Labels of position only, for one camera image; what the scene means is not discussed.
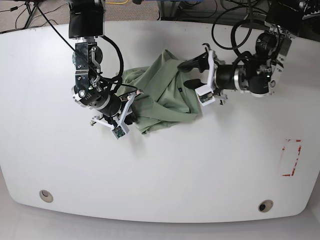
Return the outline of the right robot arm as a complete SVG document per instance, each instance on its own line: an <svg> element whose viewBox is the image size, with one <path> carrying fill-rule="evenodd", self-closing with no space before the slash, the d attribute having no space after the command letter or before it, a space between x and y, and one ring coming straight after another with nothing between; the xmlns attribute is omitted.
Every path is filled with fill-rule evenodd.
<svg viewBox="0 0 320 240"><path fill-rule="evenodd" d="M126 86L122 79L124 59L120 48L104 34L105 6L103 0L68 1L68 37L77 41L72 56L75 66L72 97L81 107L98 111L90 121L92 126L99 123L119 139L128 134L128 126L137 120L132 104L142 91L130 85L129 92L117 95L118 89ZM119 71L112 78L102 76L103 52L96 42L98 37L111 44L117 53Z"/></svg>

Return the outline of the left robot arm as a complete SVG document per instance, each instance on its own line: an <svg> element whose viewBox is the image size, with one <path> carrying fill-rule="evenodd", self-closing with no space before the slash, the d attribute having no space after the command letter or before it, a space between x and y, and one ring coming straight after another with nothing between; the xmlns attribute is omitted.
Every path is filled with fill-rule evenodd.
<svg viewBox="0 0 320 240"><path fill-rule="evenodd" d="M254 17L252 4L248 4L248 17L237 22L231 29L231 46L217 46L234 51L236 59L232 64L218 59L210 45L204 43L205 52L181 63L177 68L182 73L198 69L208 71L207 81L191 79L184 86L194 90L202 106L219 100L223 105L228 97L225 90L250 93L254 97L265 97L274 92L284 70L292 39L298 35L303 18L311 6L309 0L273 0L265 20ZM255 53L240 52L239 48L249 39L254 25L267 27L255 42Z"/></svg>

